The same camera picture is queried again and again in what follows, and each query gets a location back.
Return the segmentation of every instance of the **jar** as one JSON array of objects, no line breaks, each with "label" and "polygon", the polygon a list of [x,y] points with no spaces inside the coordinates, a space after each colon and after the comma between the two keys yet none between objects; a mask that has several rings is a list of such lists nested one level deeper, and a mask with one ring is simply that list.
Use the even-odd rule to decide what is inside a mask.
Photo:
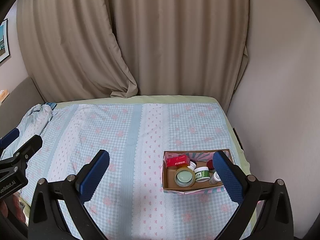
[{"label": "jar", "polygon": [[207,166],[196,168],[194,172],[196,175],[196,182],[204,182],[210,179],[209,169]]},{"label": "jar", "polygon": [[209,179],[209,183],[211,185],[217,184],[221,181],[219,175],[217,172],[215,172],[214,174],[211,175],[211,178]]}]

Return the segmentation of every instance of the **picture frame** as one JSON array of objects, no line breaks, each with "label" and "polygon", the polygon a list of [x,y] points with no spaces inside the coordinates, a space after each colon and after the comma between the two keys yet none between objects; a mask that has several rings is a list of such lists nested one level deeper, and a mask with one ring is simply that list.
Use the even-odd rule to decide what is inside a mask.
[{"label": "picture frame", "polygon": [[8,44],[8,19],[0,25],[0,63],[10,56]]}]

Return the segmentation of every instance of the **white bottle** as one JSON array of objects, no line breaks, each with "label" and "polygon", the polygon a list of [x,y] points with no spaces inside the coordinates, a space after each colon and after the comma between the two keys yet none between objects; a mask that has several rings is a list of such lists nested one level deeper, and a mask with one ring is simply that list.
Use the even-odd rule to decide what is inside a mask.
[{"label": "white bottle", "polygon": [[189,168],[190,170],[194,171],[196,167],[197,167],[197,164],[192,162],[192,161],[190,161],[190,166],[188,166],[187,168]]},{"label": "white bottle", "polygon": [[221,179],[220,179],[218,173],[215,172],[214,174],[211,175],[211,178],[209,179],[209,184],[214,185],[220,181],[221,181]]}]

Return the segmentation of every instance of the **metal screw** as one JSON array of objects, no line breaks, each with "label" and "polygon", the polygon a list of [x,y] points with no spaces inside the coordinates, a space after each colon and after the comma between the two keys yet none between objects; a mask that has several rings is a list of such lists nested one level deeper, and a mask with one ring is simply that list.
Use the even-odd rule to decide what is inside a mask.
[{"label": "metal screw", "polygon": [[256,180],[256,177],[250,174],[248,175],[248,180],[254,182]]},{"label": "metal screw", "polygon": [[44,184],[44,182],[45,182],[44,178],[38,180],[38,184],[40,184],[40,185]]},{"label": "metal screw", "polygon": [[277,183],[282,186],[284,184],[284,181],[282,179],[277,179]]},{"label": "metal screw", "polygon": [[75,175],[71,174],[67,177],[67,181],[73,181],[76,178]]}]

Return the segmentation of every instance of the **red box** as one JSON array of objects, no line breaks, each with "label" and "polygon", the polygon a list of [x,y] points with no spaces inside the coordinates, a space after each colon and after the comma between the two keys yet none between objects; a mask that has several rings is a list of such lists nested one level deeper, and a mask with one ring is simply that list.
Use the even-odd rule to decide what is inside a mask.
[{"label": "red box", "polygon": [[190,166],[190,158],[187,155],[167,159],[167,169],[178,169]]}]

